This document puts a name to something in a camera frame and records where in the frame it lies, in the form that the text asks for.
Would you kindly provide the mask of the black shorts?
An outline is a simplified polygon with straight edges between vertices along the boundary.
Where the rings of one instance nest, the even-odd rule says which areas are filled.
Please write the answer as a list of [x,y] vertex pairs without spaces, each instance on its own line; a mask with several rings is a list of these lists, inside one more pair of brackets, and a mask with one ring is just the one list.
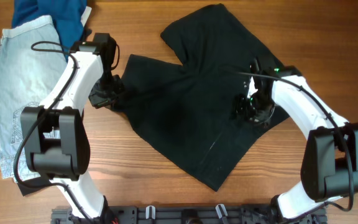
[[277,108],[268,126],[254,125],[232,112],[248,91],[251,61],[272,53],[223,4],[171,23],[160,36],[179,63],[131,55],[125,94],[113,110],[155,150],[218,190],[253,143],[288,118]]

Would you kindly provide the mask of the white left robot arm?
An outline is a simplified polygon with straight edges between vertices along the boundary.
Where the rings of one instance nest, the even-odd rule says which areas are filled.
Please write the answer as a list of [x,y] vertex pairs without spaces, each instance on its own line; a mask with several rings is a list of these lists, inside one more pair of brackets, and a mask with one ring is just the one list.
[[23,140],[14,159],[14,178],[28,189],[57,186],[71,205],[73,223],[118,223],[106,197],[88,172],[90,144],[83,126],[87,101],[111,107],[124,85],[111,72],[119,62],[119,46],[108,33],[92,41],[76,41],[59,51],[69,58],[50,94],[21,113]]

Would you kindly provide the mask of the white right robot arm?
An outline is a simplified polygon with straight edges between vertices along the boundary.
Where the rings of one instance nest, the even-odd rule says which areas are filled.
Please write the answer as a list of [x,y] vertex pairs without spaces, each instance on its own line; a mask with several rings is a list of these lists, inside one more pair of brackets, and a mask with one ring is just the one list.
[[358,193],[358,123],[335,113],[294,66],[256,57],[246,76],[249,90],[237,97],[234,114],[266,126],[280,107],[306,138],[299,183],[254,215],[267,223],[295,223],[328,205],[351,211]]

